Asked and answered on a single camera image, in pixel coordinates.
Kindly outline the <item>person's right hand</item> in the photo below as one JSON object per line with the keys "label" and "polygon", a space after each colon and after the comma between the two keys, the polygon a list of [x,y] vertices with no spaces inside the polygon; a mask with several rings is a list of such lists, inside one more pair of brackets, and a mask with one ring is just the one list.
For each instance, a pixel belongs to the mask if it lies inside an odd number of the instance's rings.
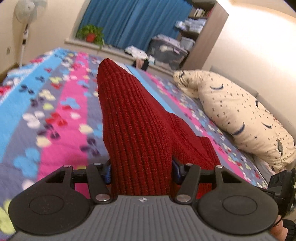
{"label": "person's right hand", "polygon": [[279,241],[285,241],[288,235],[288,229],[283,226],[281,216],[277,217],[276,224],[270,230],[270,233]]}

